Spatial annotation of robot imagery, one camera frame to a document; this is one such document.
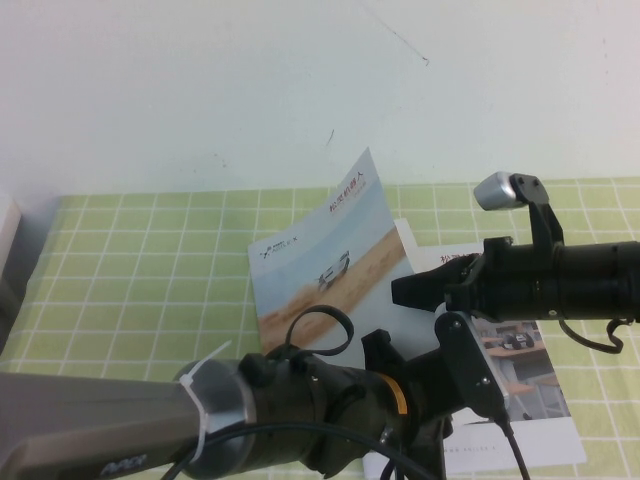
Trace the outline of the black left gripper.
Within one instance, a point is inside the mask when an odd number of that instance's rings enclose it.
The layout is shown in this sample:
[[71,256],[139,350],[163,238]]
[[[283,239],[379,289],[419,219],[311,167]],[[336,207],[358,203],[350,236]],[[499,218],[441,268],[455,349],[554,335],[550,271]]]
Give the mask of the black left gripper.
[[453,432],[453,380],[439,349],[394,368],[408,404],[408,457],[436,479],[446,478],[444,439]]

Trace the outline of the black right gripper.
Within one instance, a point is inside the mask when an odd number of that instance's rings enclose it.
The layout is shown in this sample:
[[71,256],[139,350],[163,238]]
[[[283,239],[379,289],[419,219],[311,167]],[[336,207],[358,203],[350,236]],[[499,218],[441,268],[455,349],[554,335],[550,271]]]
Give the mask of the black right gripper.
[[[391,282],[394,303],[435,312],[441,290],[458,283],[467,259]],[[451,310],[487,320],[606,319],[616,315],[616,247],[555,245],[540,252],[505,238],[484,242],[484,253],[458,284],[445,287]]]

